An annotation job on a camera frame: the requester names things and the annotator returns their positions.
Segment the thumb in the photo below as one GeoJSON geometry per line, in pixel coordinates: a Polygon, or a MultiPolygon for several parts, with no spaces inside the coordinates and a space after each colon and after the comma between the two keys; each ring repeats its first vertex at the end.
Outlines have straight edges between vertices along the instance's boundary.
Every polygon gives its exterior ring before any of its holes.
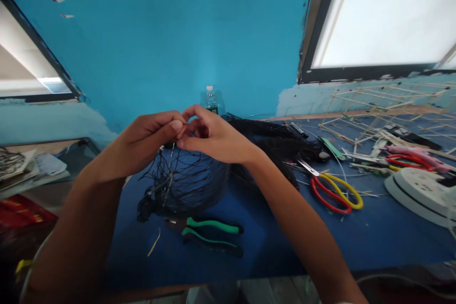
{"type": "Polygon", "coordinates": [[[177,141],[177,146],[187,151],[198,151],[203,152],[207,147],[207,139],[187,137],[177,141]]]}
{"type": "Polygon", "coordinates": [[[148,146],[153,150],[159,149],[160,146],[175,138],[177,134],[182,130],[182,127],[182,122],[179,120],[174,120],[167,123],[146,139],[148,146]]]}

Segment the green-handled pliers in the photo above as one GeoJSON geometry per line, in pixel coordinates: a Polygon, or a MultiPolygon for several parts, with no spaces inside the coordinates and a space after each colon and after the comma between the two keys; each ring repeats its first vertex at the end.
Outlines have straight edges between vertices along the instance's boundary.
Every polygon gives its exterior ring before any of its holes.
{"type": "Polygon", "coordinates": [[[237,225],[229,225],[220,222],[217,219],[197,219],[197,218],[166,218],[168,226],[171,229],[177,230],[184,237],[184,242],[193,240],[197,242],[201,247],[207,250],[228,254],[234,257],[241,258],[244,254],[242,248],[226,241],[210,240],[198,234],[194,230],[196,227],[211,226],[223,230],[230,234],[242,234],[244,228],[237,225]]]}

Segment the white window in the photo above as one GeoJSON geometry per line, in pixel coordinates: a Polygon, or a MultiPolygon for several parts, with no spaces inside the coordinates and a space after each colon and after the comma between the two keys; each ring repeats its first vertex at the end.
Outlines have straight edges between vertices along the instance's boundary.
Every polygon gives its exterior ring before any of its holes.
{"type": "Polygon", "coordinates": [[[332,0],[312,68],[440,63],[456,0],[332,0]]]}
{"type": "Polygon", "coordinates": [[[17,10],[10,0],[0,1],[0,97],[31,101],[77,97],[9,8],[17,10]]]}

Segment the left hand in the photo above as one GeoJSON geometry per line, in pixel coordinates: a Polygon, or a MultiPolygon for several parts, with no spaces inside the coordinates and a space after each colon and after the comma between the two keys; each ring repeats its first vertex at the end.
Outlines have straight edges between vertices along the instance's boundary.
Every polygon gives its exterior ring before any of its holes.
{"type": "Polygon", "coordinates": [[[96,182],[138,173],[149,165],[162,145],[176,138],[186,123],[178,111],[138,116],[86,169],[91,170],[96,182]]]}

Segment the forearm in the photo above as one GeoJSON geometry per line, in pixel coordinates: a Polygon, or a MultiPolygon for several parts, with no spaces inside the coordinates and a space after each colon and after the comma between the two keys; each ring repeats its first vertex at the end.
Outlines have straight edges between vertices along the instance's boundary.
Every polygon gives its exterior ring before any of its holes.
{"type": "Polygon", "coordinates": [[[315,283],[322,302],[364,303],[340,249],[318,214],[262,151],[256,150],[251,160],[245,167],[315,283]]]}
{"type": "Polygon", "coordinates": [[[68,194],[33,265],[25,303],[76,302],[92,296],[99,284],[124,180],[97,184],[93,172],[84,169],[68,194]]]}

